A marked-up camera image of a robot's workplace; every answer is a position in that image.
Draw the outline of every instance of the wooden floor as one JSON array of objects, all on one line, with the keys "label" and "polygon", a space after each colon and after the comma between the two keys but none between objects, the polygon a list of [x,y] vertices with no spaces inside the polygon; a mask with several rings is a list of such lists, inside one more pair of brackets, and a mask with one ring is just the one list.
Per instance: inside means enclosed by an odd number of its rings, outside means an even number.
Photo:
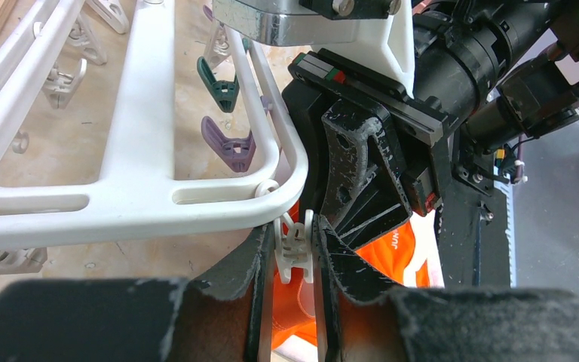
[{"label": "wooden floor", "polygon": [[[19,0],[0,38],[7,38],[25,16],[33,0]],[[135,1],[121,0],[128,17]],[[196,72],[196,60],[209,38],[210,22],[201,11],[210,0],[176,2],[176,178],[210,179],[236,176],[213,154],[201,138],[201,119],[212,116],[232,137],[249,131],[241,102],[232,114],[221,113]],[[65,110],[52,110],[40,94],[23,123],[29,133],[27,152],[8,152],[0,163],[0,186],[49,186],[91,183],[98,177],[106,137],[114,110],[118,82],[129,34],[119,35],[91,9],[93,26],[108,51],[104,66],[89,65],[87,75]],[[286,65],[299,52],[296,48],[266,48],[280,87],[290,81]],[[65,47],[59,59],[70,72],[78,54]],[[217,69],[217,78],[231,78],[231,63]],[[233,250],[248,231],[188,235],[151,240],[127,240],[105,244],[54,247],[36,275],[0,276],[0,290],[24,278],[122,278],[186,276],[193,278]]]}]

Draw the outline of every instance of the screw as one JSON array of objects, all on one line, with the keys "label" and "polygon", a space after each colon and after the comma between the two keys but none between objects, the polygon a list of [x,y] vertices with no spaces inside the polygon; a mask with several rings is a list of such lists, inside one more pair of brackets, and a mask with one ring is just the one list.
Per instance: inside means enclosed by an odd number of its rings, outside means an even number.
[{"label": "screw", "polygon": [[391,0],[390,1],[390,7],[388,10],[388,14],[390,15],[396,15],[396,13],[398,12],[398,10],[400,10],[400,0]]},{"label": "screw", "polygon": [[354,10],[354,0],[334,0],[332,2],[332,9],[342,16],[346,17]]}]

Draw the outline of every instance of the orange cloth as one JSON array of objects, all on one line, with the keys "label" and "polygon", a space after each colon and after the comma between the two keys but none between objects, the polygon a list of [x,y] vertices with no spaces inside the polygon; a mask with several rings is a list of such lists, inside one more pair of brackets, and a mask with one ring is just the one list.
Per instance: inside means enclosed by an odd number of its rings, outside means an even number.
[{"label": "orange cloth", "polygon": [[[298,205],[292,207],[289,214],[296,221]],[[388,232],[357,253],[376,270],[392,280],[402,283],[403,270],[414,255],[415,237],[411,225],[407,222],[398,229]],[[316,321],[305,312],[299,301],[303,286],[301,269],[292,270],[292,280],[282,284],[278,272],[274,276],[274,301],[272,307],[272,349],[276,349],[290,336],[298,336],[313,345],[317,344]],[[427,263],[416,273],[419,287],[430,285],[427,274]]]}]

